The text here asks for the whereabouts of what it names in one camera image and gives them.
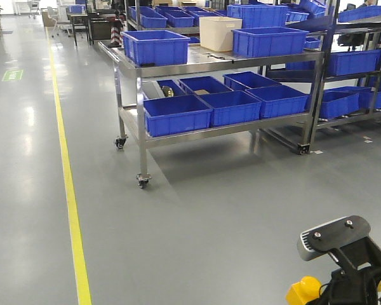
metal shelf leg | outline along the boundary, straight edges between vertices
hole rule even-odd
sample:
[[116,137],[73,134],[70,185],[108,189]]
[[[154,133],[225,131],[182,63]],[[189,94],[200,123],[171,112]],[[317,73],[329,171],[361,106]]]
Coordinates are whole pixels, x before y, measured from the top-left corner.
[[[116,88],[116,100],[117,100],[117,109],[123,105],[121,100],[121,84],[120,84],[120,72],[119,66],[114,63],[114,86]],[[124,127],[124,121],[119,115],[119,126],[120,126],[120,136],[116,139],[115,144],[118,149],[122,149],[124,144],[126,143],[126,139],[128,138],[126,134],[126,129]]]

stainless steel cart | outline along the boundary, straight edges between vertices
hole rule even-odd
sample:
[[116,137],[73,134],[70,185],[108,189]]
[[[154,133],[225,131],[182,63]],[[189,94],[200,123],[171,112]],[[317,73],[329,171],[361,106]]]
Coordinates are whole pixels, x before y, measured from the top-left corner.
[[156,78],[159,76],[223,71],[282,64],[285,62],[314,60],[316,61],[315,71],[317,72],[313,77],[311,92],[316,92],[318,90],[321,75],[321,59],[323,57],[323,52],[305,51],[298,55],[262,58],[244,58],[237,56],[232,52],[225,52],[214,53],[214,57],[212,57],[209,56],[211,55],[210,50],[200,46],[190,46],[187,64],[161,67],[136,67],[135,64],[124,55],[123,49],[110,49],[103,43],[99,43],[99,46],[101,50],[106,52],[106,54],[113,59],[114,62],[114,81],[120,122],[120,137],[116,140],[116,145],[118,148],[123,148],[127,139],[125,132],[125,127],[127,126],[140,148],[140,173],[137,175],[137,180],[138,185],[141,188],[143,188],[151,178],[147,169],[146,155],[146,150],[151,147],[177,144],[237,132],[251,132],[253,137],[255,137],[256,131],[261,128],[299,124],[303,127],[303,131],[300,143],[296,143],[297,151],[300,154],[309,152],[310,131],[313,121],[312,113],[316,98],[315,95],[312,95],[311,107],[308,112],[305,113],[207,128],[204,130],[196,130],[162,137],[150,137],[145,130],[144,124],[144,96],[142,94],[142,84],[145,78]]

cardboard box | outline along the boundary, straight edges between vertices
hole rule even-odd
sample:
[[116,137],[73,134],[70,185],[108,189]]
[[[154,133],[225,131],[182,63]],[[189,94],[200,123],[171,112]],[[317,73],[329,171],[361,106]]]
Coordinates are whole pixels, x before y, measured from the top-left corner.
[[48,10],[41,10],[41,16],[45,27],[53,27],[55,25],[55,21],[48,17]]
[[172,0],[152,0],[152,6],[159,6],[162,4],[165,6],[172,6]]
[[196,1],[178,0],[178,6],[196,6]]

beige plastic bin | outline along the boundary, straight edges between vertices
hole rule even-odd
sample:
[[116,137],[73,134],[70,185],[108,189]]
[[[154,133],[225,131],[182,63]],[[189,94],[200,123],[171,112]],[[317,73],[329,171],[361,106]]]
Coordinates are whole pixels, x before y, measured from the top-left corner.
[[200,17],[201,46],[216,52],[232,51],[232,30],[241,29],[242,22],[230,17]]

yellow floor line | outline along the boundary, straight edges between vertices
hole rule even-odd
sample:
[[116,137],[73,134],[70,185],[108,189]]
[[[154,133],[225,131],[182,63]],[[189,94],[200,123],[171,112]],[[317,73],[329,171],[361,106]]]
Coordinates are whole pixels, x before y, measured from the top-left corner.
[[65,182],[65,192],[68,207],[70,239],[72,242],[72,255],[74,259],[75,280],[77,289],[77,299],[79,305],[91,305],[91,296],[89,289],[88,273],[86,271],[86,263],[84,261],[81,228],[79,225],[79,216],[77,213],[77,205],[75,198],[74,181],[72,179],[72,171],[70,169],[68,145],[65,136],[64,119],[62,118],[62,108],[59,99],[57,72],[55,70],[55,62],[51,49],[50,36],[48,28],[45,28],[46,38],[48,40],[48,49],[50,53],[50,64],[52,73],[53,94],[55,98],[55,110],[58,122],[59,143],[61,148],[63,180]]

